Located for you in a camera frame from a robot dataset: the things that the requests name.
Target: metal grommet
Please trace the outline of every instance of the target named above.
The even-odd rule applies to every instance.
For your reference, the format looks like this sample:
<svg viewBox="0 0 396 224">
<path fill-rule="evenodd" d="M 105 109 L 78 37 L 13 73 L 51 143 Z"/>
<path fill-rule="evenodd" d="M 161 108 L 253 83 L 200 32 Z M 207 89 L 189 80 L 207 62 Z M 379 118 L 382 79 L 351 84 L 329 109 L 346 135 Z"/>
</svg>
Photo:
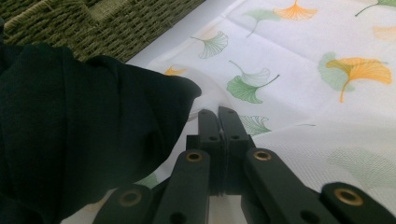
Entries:
<svg viewBox="0 0 396 224">
<path fill-rule="evenodd" d="M 187 154 L 187 161 L 201 161 L 202 155 L 198 152 L 191 152 Z"/>
<path fill-rule="evenodd" d="M 125 191 L 119 199 L 119 203 L 123 207 L 135 206 L 142 200 L 142 193 L 138 189 L 130 189 Z"/>
<path fill-rule="evenodd" d="M 271 154 L 269 154 L 268 152 L 264 152 L 264 151 L 256 151 L 253 155 L 254 155 L 254 158 L 256 158 L 259 161 L 269 161 L 272 159 Z"/>
<path fill-rule="evenodd" d="M 363 198 L 351 189 L 335 189 L 334 194 L 343 203 L 353 206 L 361 206 L 363 204 Z"/>
</svg>

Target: white fabric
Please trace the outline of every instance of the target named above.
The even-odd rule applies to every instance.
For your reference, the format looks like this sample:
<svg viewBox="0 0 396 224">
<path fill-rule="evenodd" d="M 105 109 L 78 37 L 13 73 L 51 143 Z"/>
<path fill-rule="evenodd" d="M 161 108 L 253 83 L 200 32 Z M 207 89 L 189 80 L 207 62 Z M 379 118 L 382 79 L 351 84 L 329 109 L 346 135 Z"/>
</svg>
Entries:
<svg viewBox="0 0 396 224">
<path fill-rule="evenodd" d="M 309 188 L 346 182 L 396 215 L 396 6 L 373 4 L 237 1 L 155 59 L 149 69 L 203 89 L 157 175 L 170 175 L 185 135 L 197 132 L 196 113 L 225 105 Z M 284 10 L 292 6 L 300 8 Z M 224 223 L 241 223 L 233 221 Z"/>
</svg>

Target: black cloth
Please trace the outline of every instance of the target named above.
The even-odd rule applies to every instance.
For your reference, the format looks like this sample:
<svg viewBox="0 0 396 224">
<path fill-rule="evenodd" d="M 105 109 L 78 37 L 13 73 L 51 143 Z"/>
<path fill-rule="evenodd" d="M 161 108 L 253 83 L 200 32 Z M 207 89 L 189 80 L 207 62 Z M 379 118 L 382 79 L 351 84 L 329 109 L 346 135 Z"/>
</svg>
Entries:
<svg viewBox="0 0 396 224">
<path fill-rule="evenodd" d="M 67 48 L 0 44 L 0 223 L 60 223 L 169 156 L 193 82 Z"/>
</svg>

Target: woven wicker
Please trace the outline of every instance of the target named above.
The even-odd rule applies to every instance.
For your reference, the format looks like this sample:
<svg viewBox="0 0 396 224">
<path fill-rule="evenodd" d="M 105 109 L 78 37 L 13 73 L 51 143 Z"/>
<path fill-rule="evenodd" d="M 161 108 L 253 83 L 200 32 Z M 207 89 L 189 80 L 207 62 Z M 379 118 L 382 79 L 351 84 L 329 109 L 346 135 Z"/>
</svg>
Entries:
<svg viewBox="0 0 396 224">
<path fill-rule="evenodd" d="M 204 0 L 1 0 L 5 43 L 67 46 L 126 62 Z"/>
</svg>

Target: yellow ginkgo leaf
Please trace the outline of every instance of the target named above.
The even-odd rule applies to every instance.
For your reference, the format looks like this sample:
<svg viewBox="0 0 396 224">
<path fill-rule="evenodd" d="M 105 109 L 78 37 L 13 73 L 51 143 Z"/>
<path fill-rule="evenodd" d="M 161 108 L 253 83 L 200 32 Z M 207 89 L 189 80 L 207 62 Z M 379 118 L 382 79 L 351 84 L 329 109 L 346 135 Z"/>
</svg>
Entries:
<svg viewBox="0 0 396 224">
<path fill-rule="evenodd" d="M 317 9 L 307 9 L 303 7 L 299 7 L 297 5 L 297 0 L 295 0 L 294 5 L 288 8 L 275 8 L 274 13 L 281 18 L 288 20 L 308 20 L 312 18 L 318 12 Z"/>
<path fill-rule="evenodd" d="M 378 39 L 396 41 L 396 26 L 390 27 L 374 27 L 374 34 Z"/>
<path fill-rule="evenodd" d="M 168 70 L 166 70 L 166 72 L 164 74 L 167 76 L 178 76 L 178 75 L 184 73 L 186 70 L 187 69 L 174 70 L 173 65 L 172 65 L 168 68 Z"/>
<path fill-rule="evenodd" d="M 379 60 L 363 58 L 345 58 L 332 60 L 326 64 L 328 68 L 339 68 L 347 74 L 347 81 L 341 90 L 340 102 L 344 102 L 344 91 L 347 84 L 358 78 L 368 78 L 385 84 L 389 84 L 391 79 L 390 70 Z"/>
</svg>

